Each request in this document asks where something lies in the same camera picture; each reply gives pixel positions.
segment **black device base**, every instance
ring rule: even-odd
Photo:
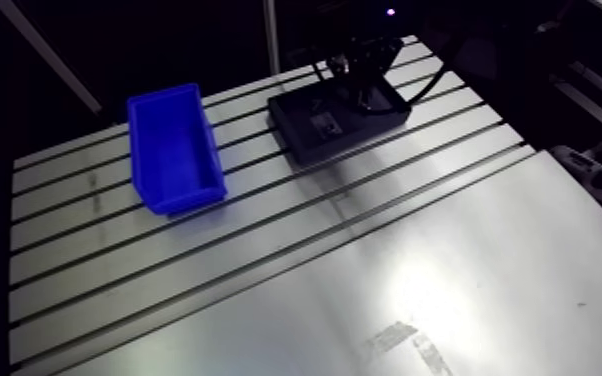
[[[410,107],[379,76],[362,101],[373,110],[401,109],[387,115],[360,112],[350,98],[349,82],[330,78],[268,100],[282,138],[299,165],[318,162],[406,122]]]

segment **metal pole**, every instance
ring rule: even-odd
[[[278,49],[278,25],[275,19],[275,0],[264,0],[264,22],[271,75],[280,73],[280,53]]]
[[[77,94],[79,99],[81,99],[93,113],[97,114],[103,109],[103,106],[101,106],[98,100],[91,95],[86,86],[84,86],[77,76],[72,73],[70,68],[68,68],[58,54],[56,54],[51,46],[49,46],[49,43],[42,38],[42,35],[33,27],[12,0],[0,0],[0,11],[2,11],[12,25],[14,25],[30,45],[35,48],[35,51],[42,56],[44,61],[49,64],[54,72],[58,74],[63,82]]]

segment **stain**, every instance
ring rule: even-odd
[[[418,350],[418,353],[425,361],[430,372],[434,376],[452,376],[453,372],[450,371],[448,365],[443,360],[441,353],[434,346],[434,343],[424,333],[418,332],[413,336],[413,345]]]
[[[91,187],[91,189],[95,189],[98,186],[98,175],[94,174],[93,172],[89,173],[89,187]]]
[[[102,223],[99,223],[96,226],[96,239],[98,240],[99,248],[105,248],[109,245],[107,244],[107,233],[105,232]]]
[[[100,195],[93,196],[93,212],[96,215],[100,215],[102,205],[100,203]]]

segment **black cable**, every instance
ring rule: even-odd
[[[450,64],[452,63],[453,60],[455,60],[455,57],[457,56],[458,52],[464,45],[464,41],[466,39],[467,39],[467,34],[466,34],[465,30],[461,30],[461,31],[457,32],[455,35],[453,35],[451,40],[445,46],[443,46],[441,48],[438,55],[441,57],[445,57],[446,62],[434,74],[434,77],[432,77],[432,80],[429,81],[427,83],[427,85],[425,85],[425,87],[422,88],[422,90],[420,90],[411,99],[406,101],[406,107],[404,107],[404,108],[392,107],[392,108],[387,108],[384,110],[372,110],[372,109],[368,109],[368,108],[364,108],[364,107],[359,107],[355,104],[349,103],[348,101],[342,100],[342,102],[344,102],[346,105],[353,108],[354,110],[361,112],[364,115],[388,115],[388,114],[392,114],[392,113],[396,113],[396,112],[410,110],[413,107],[413,105],[416,102],[418,102],[419,100],[421,100],[425,95],[427,95],[434,88],[434,86],[436,86],[436,84],[441,80],[443,75],[450,70]],[[317,62],[315,61],[316,59],[315,59],[315,55],[314,55],[314,47],[311,48],[311,54],[313,55],[312,56],[313,70],[315,71],[315,74],[320,79],[320,81],[324,81],[324,76],[322,75],[322,72],[320,72],[320,69],[317,67]]]

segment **cable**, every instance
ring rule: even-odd
[[[425,95],[427,95],[434,88],[434,86],[436,86],[436,84],[441,80],[443,75],[450,70],[451,62],[453,60],[455,60],[455,56],[457,56],[457,53],[460,51],[460,49],[464,45],[465,40],[467,39],[467,35],[463,31],[464,30],[462,30],[462,32],[458,32],[455,35],[453,35],[451,40],[445,46],[443,46],[443,48],[441,48],[438,55],[439,56],[445,55],[446,62],[443,63],[441,68],[439,68],[439,70],[434,74],[434,77],[432,77],[432,80],[429,81],[427,83],[427,85],[425,85],[425,87],[422,88],[422,90],[420,90],[411,99],[406,101],[405,108],[392,107],[392,108],[387,108],[384,110],[371,110],[369,108],[364,108],[364,107],[360,107],[355,104],[349,103],[348,101],[345,101],[342,97],[341,97],[341,102],[343,102],[344,104],[353,108],[354,110],[361,112],[364,115],[388,115],[388,114],[392,114],[392,113],[396,113],[396,112],[410,110],[413,107],[413,105],[416,102],[418,102],[419,100],[421,100]],[[324,76],[322,75],[322,72],[320,72],[320,69],[317,67],[317,62],[315,61],[316,59],[315,59],[315,55],[314,55],[314,47],[311,48],[311,54],[313,54],[313,56],[312,56],[313,70],[315,71],[315,74],[317,75],[319,80],[324,81]]]

